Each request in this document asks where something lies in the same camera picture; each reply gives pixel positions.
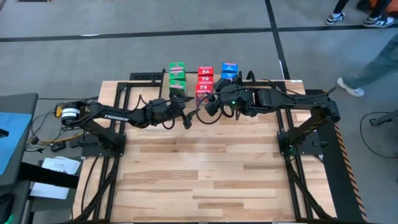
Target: blue object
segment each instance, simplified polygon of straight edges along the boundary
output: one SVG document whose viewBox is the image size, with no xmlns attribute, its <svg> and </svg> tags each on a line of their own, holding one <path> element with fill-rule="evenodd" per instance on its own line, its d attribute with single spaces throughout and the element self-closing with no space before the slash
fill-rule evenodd
<svg viewBox="0 0 398 224">
<path fill-rule="evenodd" d="M 223 73 L 237 73 L 238 64 L 236 63 L 223 63 L 223 68 L 221 69 Z"/>
<path fill-rule="evenodd" d="M 221 77 L 225 79 L 232 80 L 235 77 L 236 73 L 222 73 Z"/>
<path fill-rule="evenodd" d="M 0 175 L 4 173 L 21 136 L 23 135 L 31 114 L 0 112 L 0 129 L 9 132 L 8 137 L 0 138 Z"/>
</svg>

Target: white paper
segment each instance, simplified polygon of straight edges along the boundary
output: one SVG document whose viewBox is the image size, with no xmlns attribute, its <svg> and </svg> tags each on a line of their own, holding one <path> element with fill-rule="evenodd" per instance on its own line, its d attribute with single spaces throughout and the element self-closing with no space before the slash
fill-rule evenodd
<svg viewBox="0 0 398 224">
<path fill-rule="evenodd" d="M 54 159 L 45 158 L 42 165 L 43 168 L 71 175 L 76 174 L 79 166 L 80 162 L 62 156 L 57 156 Z M 69 189 L 66 187 L 56 187 L 49 184 L 35 183 L 30 191 L 30 196 L 66 199 L 68 192 Z"/>
</svg>

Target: blue box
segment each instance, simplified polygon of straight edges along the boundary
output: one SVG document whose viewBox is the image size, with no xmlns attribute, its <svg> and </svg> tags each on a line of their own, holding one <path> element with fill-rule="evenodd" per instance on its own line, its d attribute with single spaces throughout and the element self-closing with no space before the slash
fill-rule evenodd
<svg viewBox="0 0 398 224">
<path fill-rule="evenodd" d="M 221 77 L 225 79 L 232 80 L 235 77 L 236 73 L 222 73 Z"/>
<path fill-rule="evenodd" d="M 224 62 L 222 72 L 223 73 L 237 73 L 238 72 L 238 64 Z"/>
</svg>

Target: jeans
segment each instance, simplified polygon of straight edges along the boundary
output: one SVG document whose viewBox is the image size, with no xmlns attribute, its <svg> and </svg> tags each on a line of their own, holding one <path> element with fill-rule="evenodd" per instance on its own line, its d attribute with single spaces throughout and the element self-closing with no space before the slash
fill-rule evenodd
<svg viewBox="0 0 398 224">
<path fill-rule="evenodd" d="M 396 34 L 379 55 L 367 64 L 361 72 L 344 76 L 343 82 L 352 89 L 373 83 L 398 71 L 398 34 Z"/>
<path fill-rule="evenodd" d="M 346 6 L 349 0 L 339 0 L 336 4 L 335 10 L 333 13 L 339 14 Z M 390 4 L 392 0 L 378 0 L 374 8 L 372 9 L 372 13 L 370 17 L 377 18 L 381 16 L 381 14 L 386 10 L 387 6 Z"/>
</svg>

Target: red box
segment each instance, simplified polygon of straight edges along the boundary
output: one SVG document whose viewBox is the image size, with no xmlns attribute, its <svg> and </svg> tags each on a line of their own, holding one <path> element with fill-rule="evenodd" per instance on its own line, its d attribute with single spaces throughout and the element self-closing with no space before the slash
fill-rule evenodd
<svg viewBox="0 0 398 224">
<path fill-rule="evenodd" d="M 197 84 L 195 87 L 195 98 L 196 98 L 197 106 L 199 105 L 201 99 L 207 95 L 206 93 L 212 93 L 212 92 L 213 92 L 213 85 Z M 204 102 L 204 104 L 207 104 L 209 101 L 208 101 L 208 99 L 205 99 L 203 102 Z"/>
<path fill-rule="evenodd" d="M 198 84 L 214 84 L 214 79 L 212 76 L 200 76 L 198 75 Z"/>
<path fill-rule="evenodd" d="M 213 76 L 214 69 L 213 67 L 198 67 L 198 75 Z"/>
</svg>

